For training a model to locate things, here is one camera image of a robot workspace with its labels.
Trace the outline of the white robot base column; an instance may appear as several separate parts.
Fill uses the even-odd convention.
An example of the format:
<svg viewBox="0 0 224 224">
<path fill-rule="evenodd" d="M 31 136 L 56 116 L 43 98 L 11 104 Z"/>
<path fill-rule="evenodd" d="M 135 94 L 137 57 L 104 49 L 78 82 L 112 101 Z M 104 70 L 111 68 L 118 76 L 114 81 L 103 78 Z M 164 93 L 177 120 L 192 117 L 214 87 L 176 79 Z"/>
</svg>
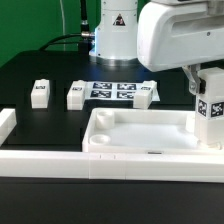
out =
<svg viewBox="0 0 224 224">
<path fill-rule="evenodd" d="M 101 0 L 101 20 L 95 28 L 90 60 L 105 66 L 138 63 L 138 0 Z"/>
</svg>

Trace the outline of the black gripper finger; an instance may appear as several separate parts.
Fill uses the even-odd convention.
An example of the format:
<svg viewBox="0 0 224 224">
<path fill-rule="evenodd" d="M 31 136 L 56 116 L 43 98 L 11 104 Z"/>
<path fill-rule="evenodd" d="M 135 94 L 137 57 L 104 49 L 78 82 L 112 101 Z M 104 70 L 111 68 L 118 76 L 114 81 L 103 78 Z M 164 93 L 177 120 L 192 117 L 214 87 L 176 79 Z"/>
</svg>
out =
<svg viewBox="0 0 224 224">
<path fill-rule="evenodd" d="M 182 69 L 189 80 L 189 92 L 191 94 L 203 94 L 204 81 L 198 76 L 201 65 L 185 65 L 182 67 Z"/>
</svg>

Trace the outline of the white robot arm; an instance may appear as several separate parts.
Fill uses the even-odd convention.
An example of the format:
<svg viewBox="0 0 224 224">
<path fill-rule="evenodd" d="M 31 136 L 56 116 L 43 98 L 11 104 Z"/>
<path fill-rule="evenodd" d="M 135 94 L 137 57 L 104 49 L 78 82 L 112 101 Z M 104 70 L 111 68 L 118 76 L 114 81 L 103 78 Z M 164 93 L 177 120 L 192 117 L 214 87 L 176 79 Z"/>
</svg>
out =
<svg viewBox="0 0 224 224">
<path fill-rule="evenodd" d="M 224 0 L 151 0 L 139 16 L 139 62 L 152 72 L 181 67 L 193 94 L 200 65 L 224 58 Z"/>
</svg>

